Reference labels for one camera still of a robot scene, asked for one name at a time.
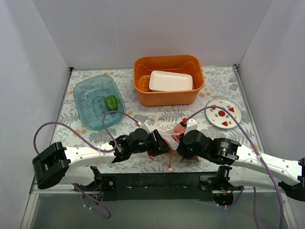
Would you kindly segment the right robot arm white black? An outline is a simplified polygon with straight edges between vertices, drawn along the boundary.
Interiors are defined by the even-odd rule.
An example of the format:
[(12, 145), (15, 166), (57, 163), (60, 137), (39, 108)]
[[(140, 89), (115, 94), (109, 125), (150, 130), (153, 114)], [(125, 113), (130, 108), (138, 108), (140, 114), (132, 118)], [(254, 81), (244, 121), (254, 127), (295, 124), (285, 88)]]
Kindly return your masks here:
[(198, 130), (180, 134), (177, 148), (183, 158), (194, 156), (219, 165), (216, 185), (279, 189), (288, 197), (305, 200), (305, 160), (286, 160), (254, 150), (228, 138), (206, 137)]

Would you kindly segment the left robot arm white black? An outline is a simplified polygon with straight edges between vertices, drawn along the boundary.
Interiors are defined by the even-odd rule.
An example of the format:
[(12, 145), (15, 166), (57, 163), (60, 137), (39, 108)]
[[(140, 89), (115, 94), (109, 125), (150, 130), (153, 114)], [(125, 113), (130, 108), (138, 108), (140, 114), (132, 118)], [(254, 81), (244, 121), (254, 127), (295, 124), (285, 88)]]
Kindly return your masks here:
[(168, 143), (157, 130), (148, 133), (138, 128), (96, 148), (64, 147), (61, 142), (53, 143), (39, 153), (32, 164), (38, 189), (48, 189), (59, 183), (76, 183), (96, 191), (102, 184), (96, 164), (122, 162), (137, 153), (158, 156), (169, 151)]

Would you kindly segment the green fake bell pepper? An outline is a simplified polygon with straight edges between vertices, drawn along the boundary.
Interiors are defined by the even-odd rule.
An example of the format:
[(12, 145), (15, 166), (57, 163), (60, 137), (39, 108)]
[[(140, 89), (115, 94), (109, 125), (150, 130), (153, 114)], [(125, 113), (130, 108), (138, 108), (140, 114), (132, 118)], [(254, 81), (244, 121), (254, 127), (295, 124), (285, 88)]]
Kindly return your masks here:
[(105, 97), (104, 103), (109, 111), (118, 110), (118, 101), (115, 95)]

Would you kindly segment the clear zip top bag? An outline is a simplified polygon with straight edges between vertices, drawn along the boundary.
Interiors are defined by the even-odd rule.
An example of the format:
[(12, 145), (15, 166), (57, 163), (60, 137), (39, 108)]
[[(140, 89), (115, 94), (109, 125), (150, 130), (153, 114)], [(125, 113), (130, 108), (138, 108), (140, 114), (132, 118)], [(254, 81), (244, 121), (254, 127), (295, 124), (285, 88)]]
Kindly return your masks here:
[(170, 148), (170, 151), (165, 153), (164, 156), (164, 158), (169, 159), (168, 162), (160, 160), (162, 158), (161, 156), (153, 156), (150, 153), (147, 153), (147, 155), (151, 160), (167, 166), (169, 172), (173, 173), (174, 169), (177, 168), (179, 163), (182, 161), (182, 157), (176, 151), (180, 142), (180, 134), (174, 133), (173, 130), (169, 130), (161, 134), (161, 136)]

